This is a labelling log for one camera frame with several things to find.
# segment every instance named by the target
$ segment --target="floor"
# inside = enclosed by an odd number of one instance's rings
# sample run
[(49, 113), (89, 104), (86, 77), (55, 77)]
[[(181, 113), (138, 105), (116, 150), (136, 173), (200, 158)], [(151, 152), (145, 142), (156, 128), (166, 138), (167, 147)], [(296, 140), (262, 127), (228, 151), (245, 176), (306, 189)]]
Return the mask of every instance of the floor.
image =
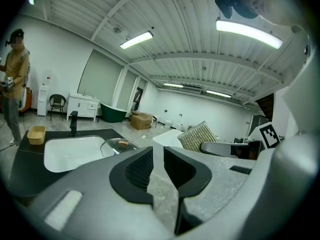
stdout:
[[(58, 114), (50, 116), (37, 116), (33, 111), (24, 113), (24, 117), (20, 117), (20, 132), (23, 137), (26, 131), (30, 130), (32, 126), (45, 126), (47, 131), (70, 131), (70, 120), (64, 121)], [(0, 150), (8, 147), (10, 140), (13, 138), (10, 129), (4, 120), (4, 115), (0, 113)], [(90, 118), (78, 118), (77, 130), (100, 130), (100, 129), (114, 129), (128, 140), (136, 142), (140, 147), (150, 147), (153, 145), (153, 137), (161, 135), (169, 129), (165, 129), (161, 124), (157, 127), (152, 125), (151, 129), (137, 130), (130, 126), (130, 122), (125, 120), (120, 123), (108, 123), (103, 120), (93, 122)], [(15, 160), (17, 147), (12, 146), (0, 152), (0, 174), (2, 181), (6, 184), (9, 182), (11, 176), (12, 166)], [(154, 170), (150, 176), (150, 184), (148, 186), (148, 193), (154, 198), (154, 211), (158, 218), (170, 231), (174, 231), (176, 214), (178, 208), (178, 192), (169, 179), (166, 171), (161, 164), (155, 164)]]

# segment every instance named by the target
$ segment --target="cushion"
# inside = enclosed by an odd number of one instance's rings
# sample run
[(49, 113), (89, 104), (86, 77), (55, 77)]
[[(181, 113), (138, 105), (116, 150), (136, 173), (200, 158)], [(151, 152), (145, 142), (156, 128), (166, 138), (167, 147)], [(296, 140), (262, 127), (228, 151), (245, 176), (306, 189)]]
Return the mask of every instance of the cushion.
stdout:
[(203, 142), (218, 142), (216, 136), (209, 128), (206, 121), (198, 124), (197, 126), (189, 129), (177, 136), (185, 150), (201, 152), (200, 145)]

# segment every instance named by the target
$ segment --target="sink basin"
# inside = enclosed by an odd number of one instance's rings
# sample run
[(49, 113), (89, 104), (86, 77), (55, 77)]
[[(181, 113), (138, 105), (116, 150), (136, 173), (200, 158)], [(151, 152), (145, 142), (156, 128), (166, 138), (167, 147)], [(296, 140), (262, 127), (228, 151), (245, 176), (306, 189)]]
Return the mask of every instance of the sink basin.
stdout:
[(44, 166), (50, 172), (61, 173), (112, 156), (101, 153), (104, 142), (99, 136), (51, 139), (45, 144)]

